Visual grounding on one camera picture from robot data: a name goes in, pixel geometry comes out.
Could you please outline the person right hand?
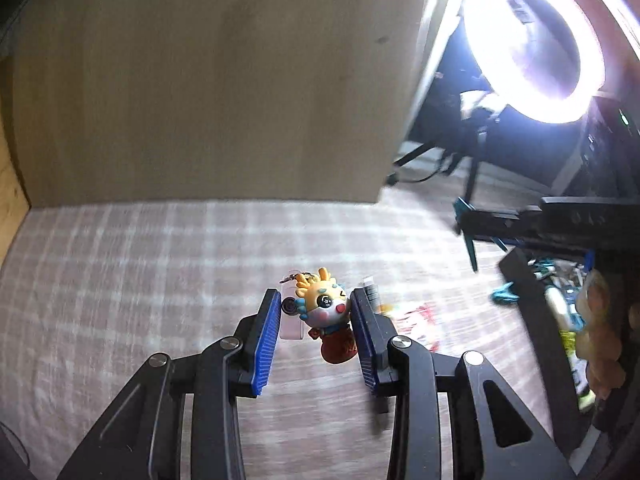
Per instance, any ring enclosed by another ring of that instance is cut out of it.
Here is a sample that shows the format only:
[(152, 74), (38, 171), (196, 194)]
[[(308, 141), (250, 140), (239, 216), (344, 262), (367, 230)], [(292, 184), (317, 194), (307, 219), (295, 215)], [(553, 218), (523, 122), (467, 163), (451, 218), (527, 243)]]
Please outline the person right hand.
[(618, 360), (623, 343), (611, 323), (611, 291), (604, 276), (591, 270), (578, 294), (576, 308), (585, 322), (575, 336), (575, 351), (587, 362), (589, 388), (598, 400), (605, 401), (615, 389), (623, 387), (626, 372)]

